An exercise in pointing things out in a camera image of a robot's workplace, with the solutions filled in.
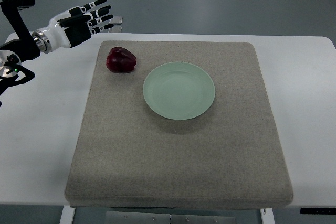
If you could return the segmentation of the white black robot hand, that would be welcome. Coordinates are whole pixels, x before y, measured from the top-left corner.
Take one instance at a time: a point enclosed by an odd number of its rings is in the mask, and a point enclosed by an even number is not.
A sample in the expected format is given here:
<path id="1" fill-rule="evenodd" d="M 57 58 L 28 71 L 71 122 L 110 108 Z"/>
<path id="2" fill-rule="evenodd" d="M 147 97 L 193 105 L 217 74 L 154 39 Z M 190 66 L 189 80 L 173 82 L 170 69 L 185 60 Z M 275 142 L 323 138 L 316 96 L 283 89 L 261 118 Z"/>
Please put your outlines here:
<path id="1" fill-rule="evenodd" d="M 107 15 L 111 9 L 110 5 L 90 12 L 91 17 L 98 18 L 89 20 L 89 15 L 85 15 L 88 14 L 88 10 L 106 1 L 96 0 L 56 15 L 49 21 L 47 27 L 40 28 L 32 33 L 36 45 L 41 51 L 55 51 L 60 47 L 73 48 L 90 39 L 91 35 L 113 28 L 113 23 L 93 27 L 90 30 L 88 27 L 88 25 L 98 25 L 113 18 L 112 14 Z"/>

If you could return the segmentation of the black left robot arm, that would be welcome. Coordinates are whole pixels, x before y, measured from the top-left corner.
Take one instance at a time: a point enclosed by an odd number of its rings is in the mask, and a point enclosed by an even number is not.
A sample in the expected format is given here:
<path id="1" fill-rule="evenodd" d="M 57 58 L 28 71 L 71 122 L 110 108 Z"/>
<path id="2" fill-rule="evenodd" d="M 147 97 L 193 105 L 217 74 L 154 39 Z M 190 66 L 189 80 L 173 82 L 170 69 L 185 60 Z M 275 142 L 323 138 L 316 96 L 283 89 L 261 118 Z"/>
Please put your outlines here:
<path id="1" fill-rule="evenodd" d="M 112 28 L 113 23 L 104 24 L 113 18 L 111 6 L 103 6 L 105 2 L 107 0 L 96 0 L 73 7 L 53 17 L 47 27 L 31 33 L 19 12 L 34 6 L 35 0 L 2 0 L 1 10 L 18 37 L 1 45 L 1 93 L 35 77 L 23 62 L 59 48 L 73 48 L 92 35 Z"/>

